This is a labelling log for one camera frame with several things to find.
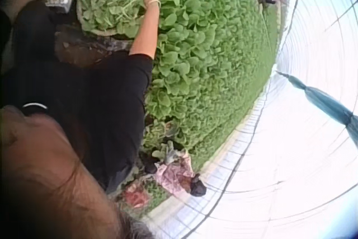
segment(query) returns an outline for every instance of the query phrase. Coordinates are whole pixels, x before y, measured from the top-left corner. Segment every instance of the wrist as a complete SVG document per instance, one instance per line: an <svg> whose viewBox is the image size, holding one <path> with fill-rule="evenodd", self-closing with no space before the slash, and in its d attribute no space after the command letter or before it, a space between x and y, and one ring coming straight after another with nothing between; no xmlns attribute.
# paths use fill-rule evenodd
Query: wrist
<svg viewBox="0 0 358 239"><path fill-rule="evenodd" d="M148 1L146 7L148 9L151 6L158 7L160 9L161 8L161 2L159 0L150 0L150 1Z"/></svg>

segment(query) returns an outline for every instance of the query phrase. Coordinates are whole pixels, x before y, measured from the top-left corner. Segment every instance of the bracelet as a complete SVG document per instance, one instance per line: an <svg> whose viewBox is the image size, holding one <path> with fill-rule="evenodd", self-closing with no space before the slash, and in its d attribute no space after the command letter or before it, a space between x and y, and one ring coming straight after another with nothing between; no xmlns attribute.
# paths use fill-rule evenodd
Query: bracelet
<svg viewBox="0 0 358 239"><path fill-rule="evenodd" d="M162 4L159 0L151 0L147 3L147 8L149 7L150 4L154 3L154 2L157 2L158 5L159 5L159 9L162 7Z"/></svg>

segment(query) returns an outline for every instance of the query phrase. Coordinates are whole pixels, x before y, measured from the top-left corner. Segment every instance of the plastic sheeting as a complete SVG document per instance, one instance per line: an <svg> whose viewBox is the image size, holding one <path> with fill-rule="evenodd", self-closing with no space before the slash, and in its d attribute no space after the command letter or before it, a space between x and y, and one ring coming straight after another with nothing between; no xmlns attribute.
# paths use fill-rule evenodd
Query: plastic sheeting
<svg viewBox="0 0 358 239"><path fill-rule="evenodd" d="M277 69L358 115L358 0L290 0ZM337 238L358 229L358 150L272 75L203 198L176 199L159 238Z"/></svg>

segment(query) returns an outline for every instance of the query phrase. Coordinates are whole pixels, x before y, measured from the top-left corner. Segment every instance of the harvested lettuce pile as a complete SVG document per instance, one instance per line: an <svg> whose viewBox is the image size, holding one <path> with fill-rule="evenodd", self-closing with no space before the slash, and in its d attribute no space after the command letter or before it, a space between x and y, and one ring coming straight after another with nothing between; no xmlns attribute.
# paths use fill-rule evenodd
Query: harvested lettuce pile
<svg viewBox="0 0 358 239"><path fill-rule="evenodd" d="M78 13L84 31L100 30L110 35L134 38L140 25L143 0L79 0Z"/></svg>

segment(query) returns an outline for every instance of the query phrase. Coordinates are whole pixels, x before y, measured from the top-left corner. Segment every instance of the red object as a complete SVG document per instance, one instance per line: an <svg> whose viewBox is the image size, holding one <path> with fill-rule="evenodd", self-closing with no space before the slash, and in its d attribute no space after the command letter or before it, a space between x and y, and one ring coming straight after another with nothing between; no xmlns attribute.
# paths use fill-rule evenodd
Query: red object
<svg viewBox="0 0 358 239"><path fill-rule="evenodd" d="M133 181L124 191L124 199L132 208L142 208L149 202L149 194L138 180Z"/></svg>

